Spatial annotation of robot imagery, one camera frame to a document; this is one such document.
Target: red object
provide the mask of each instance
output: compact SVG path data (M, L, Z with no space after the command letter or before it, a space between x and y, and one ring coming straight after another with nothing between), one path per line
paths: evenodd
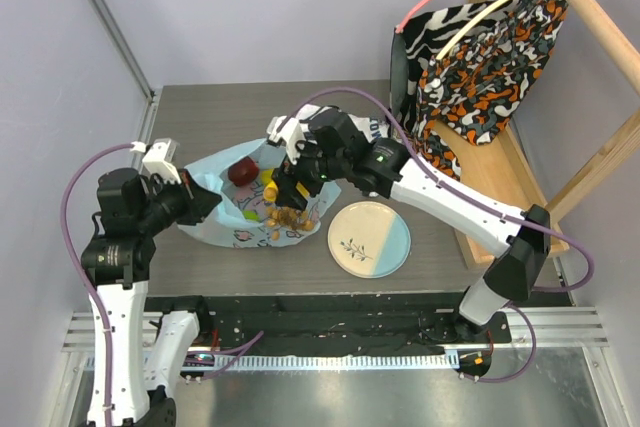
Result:
M228 177L236 187L250 184L258 177L260 169L250 157L245 157L229 167Z

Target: green object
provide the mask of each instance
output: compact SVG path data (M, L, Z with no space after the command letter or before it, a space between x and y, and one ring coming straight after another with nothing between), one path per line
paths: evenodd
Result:
M251 210L243 210L242 215L247 220L255 220L256 222L260 222L260 217L258 217L258 214Z

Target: plate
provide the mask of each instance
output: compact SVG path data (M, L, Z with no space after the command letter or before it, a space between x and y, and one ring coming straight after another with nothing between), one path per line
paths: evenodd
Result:
M338 265L365 279L395 272L411 250L405 221L378 202L357 202L338 212L329 226L327 241Z

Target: plant design on plate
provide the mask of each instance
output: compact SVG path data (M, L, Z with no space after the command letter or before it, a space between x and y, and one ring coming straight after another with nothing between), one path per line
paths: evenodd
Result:
M372 259L373 257L368 256L364 252L364 244L357 246L353 243L353 239L349 239L349 242L340 242L340 245L347 251L347 253L351 254L352 259L357 259L360 262L364 262L366 259Z

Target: leopard print garment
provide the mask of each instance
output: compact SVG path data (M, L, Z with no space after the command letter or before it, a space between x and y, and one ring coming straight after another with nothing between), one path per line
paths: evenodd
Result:
M492 29L463 39L441 61L429 60L418 83L419 121L411 129L425 158L451 175L450 149L430 140L436 119L473 145L506 128L553 53L566 14L565 0L520 0Z

